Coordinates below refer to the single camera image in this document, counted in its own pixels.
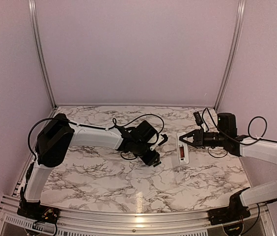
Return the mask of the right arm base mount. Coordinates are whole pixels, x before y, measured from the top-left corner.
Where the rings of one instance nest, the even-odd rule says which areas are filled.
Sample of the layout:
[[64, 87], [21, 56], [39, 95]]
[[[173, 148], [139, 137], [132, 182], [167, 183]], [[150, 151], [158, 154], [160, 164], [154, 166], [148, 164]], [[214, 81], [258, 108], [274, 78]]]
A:
[[251, 216], [248, 207], [239, 206], [239, 207], [220, 207], [211, 209], [208, 211], [208, 219], [211, 225], [218, 225], [224, 223], [230, 223], [233, 221], [239, 221], [244, 218]]

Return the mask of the aluminium frame post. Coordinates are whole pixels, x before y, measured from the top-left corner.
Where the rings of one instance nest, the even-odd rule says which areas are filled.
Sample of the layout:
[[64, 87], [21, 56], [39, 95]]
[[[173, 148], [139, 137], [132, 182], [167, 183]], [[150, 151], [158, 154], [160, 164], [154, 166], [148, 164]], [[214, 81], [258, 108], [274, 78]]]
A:
[[49, 79], [46, 62], [44, 59], [43, 47], [42, 47], [40, 31], [39, 31], [38, 16], [37, 16], [37, 10], [36, 10], [36, 1], [29, 0], [28, 6], [29, 6], [30, 20], [31, 20], [31, 25], [32, 25], [32, 30], [33, 30], [33, 37], [34, 37], [34, 42], [35, 42], [35, 46], [36, 46], [39, 66], [40, 66], [42, 77], [43, 77], [43, 82], [44, 82], [44, 85], [46, 88], [46, 93], [47, 93], [47, 97], [49, 99], [49, 103], [50, 103], [51, 107], [53, 109], [55, 109], [55, 108], [57, 108], [57, 105], [55, 102], [54, 93], [52, 91], [52, 86], [51, 86], [51, 82]]
[[226, 88], [228, 85], [228, 82], [230, 80], [230, 75], [232, 72], [233, 63], [235, 61], [236, 53], [239, 48], [239, 42], [241, 38], [242, 28], [243, 28], [243, 22], [244, 22], [244, 14], [245, 14], [245, 8], [246, 8], [246, 0], [239, 0], [238, 1], [238, 7], [237, 7], [237, 13], [236, 13], [236, 19], [235, 19], [235, 25], [234, 25], [234, 32], [230, 44], [230, 50], [225, 66], [225, 70], [222, 76], [222, 82], [217, 94], [217, 98], [214, 104], [214, 110], [218, 111], [222, 105], [222, 100], [226, 92]]

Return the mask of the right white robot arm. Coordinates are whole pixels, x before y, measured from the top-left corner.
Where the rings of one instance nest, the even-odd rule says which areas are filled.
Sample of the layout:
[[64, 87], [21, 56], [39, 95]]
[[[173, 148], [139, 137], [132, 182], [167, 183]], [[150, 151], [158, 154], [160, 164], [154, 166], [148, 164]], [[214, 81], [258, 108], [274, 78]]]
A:
[[[237, 157], [249, 157], [277, 165], [277, 141], [266, 140], [262, 136], [252, 137], [250, 134], [238, 135], [236, 117], [232, 113], [219, 113], [213, 124], [217, 128], [216, 132], [206, 132], [201, 128], [178, 134], [179, 154], [187, 153], [183, 145], [194, 148], [220, 147]], [[277, 201], [277, 180], [233, 194], [224, 215], [229, 220], [235, 220], [244, 212], [244, 207], [273, 201]]]

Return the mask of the left aluminium frame post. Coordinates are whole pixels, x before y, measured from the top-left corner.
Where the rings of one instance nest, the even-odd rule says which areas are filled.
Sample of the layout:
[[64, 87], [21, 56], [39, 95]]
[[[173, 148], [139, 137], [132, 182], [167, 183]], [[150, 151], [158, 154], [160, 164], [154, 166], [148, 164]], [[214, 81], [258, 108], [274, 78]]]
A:
[[52, 86], [51, 86], [51, 82], [49, 79], [46, 62], [44, 59], [43, 47], [42, 47], [40, 31], [39, 31], [38, 16], [37, 16], [37, 10], [36, 10], [36, 1], [29, 0], [28, 6], [29, 6], [30, 20], [31, 20], [31, 25], [32, 25], [32, 30], [33, 30], [33, 37], [34, 37], [34, 42], [35, 42], [35, 46], [36, 46], [39, 66], [40, 66], [42, 77], [43, 77], [43, 82], [44, 82], [44, 85], [46, 88], [46, 93], [47, 93], [47, 97], [49, 99], [49, 103], [50, 103], [51, 107], [53, 109], [55, 109], [55, 108], [57, 108], [57, 105], [55, 102], [54, 93], [52, 91]]

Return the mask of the right aluminium frame post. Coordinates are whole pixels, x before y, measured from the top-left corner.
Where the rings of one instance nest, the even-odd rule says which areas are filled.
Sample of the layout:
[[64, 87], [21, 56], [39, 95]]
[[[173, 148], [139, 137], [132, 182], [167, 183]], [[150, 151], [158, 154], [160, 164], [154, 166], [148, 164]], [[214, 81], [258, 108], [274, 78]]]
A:
[[239, 0], [238, 1], [238, 7], [237, 7], [237, 13], [236, 13], [236, 19], [235, 19], [235, 25], [234, 25], [234, 32], [230, 44], [230, 50], [225, 66], [225, 70], [222, 76], [222, 82], [217, 94], [217, 98], [214, 104], [214, 110], [218, 111], [222, 105], [222, 100], [226, 92], [226, 88], [228, 85], [228, 82], [230, 80], [230, 75], [232, 72], [233, 63], [235, 61], [236, 53], [239, 48], [239, 42], [241, 38], [242, 28], [243, 28], [243, 22], [244, 22], [244, 14], [245, 14], [245, 8], [246, 8], [246, 0]]

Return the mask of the front aluminium rail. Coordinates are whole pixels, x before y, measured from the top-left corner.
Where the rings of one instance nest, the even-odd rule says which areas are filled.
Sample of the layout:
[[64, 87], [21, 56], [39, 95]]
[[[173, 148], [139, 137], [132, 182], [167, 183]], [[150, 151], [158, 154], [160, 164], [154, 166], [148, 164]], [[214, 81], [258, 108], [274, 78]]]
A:
[[[0, 202], [0, 236], [32, 230], [33, 220], [17, 214], [19, 198], [4, 195]], [[165, 213], [100, 212], [59, 208], [56, 225], [37, 223], [42, 236], [222, 236], [224, 225], [211, 225], [206, 210]]]

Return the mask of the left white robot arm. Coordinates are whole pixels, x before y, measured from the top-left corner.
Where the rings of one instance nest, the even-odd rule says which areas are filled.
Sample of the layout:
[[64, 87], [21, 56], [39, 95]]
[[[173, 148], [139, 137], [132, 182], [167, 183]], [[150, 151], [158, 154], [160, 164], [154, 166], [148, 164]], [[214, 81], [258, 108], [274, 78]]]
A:
[[121, 154], [130, 153], [133, 159], [139, 158], [147, 166], [157, 166], [160, 154], [156, 147], [168, 140], [166, 134], [156, 130], [146, 120], [138, 126], [131, 126], [117, 125], [116, 119], [113, 119], [111, 127], [99, 127], [71, 121], [65, 114], [59, 113], [44, 121], [47, 124], [38, 134], [35, 147], [29, 147], [34, 159], [20, 192], [25, 202], [24, 210], [33, 219], [43, 215], [43, 207], [39, 204], [42, 190], [50, 173], [63, 162], [70, 147], [110, 148]]

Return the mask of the white battery cover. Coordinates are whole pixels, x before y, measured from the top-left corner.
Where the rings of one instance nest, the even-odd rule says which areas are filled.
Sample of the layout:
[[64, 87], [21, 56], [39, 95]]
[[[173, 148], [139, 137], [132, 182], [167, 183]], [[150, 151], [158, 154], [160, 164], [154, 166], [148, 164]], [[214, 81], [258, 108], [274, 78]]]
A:
[[156, 195], [157, 195], [157, 191], [151, 191], [145, 195], [145, 198], [148, 200], [148, 199], [155, 197]]

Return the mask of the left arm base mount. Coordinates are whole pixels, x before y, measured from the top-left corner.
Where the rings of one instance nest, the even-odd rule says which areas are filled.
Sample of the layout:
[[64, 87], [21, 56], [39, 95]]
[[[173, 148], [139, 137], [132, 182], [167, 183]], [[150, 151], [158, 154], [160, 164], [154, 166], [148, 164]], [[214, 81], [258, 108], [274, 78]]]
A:
[[37, 222], [56, 224], [59, 216], [59, 208], [43, 205], [20, 206], [17, 214]]

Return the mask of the white remote control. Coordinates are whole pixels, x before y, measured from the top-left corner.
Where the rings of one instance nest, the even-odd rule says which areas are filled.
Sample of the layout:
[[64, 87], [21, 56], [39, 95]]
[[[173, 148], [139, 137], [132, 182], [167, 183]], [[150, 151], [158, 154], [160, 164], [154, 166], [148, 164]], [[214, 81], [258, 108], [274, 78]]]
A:
[[186, 134], [185, 132], [176, 133], [176, 149], [177, 149], [177, 158], [179, 165], [187, 165], [189, 164], [189, 150], [188, 145], [182, 141], [180, 141], [180, 137]]

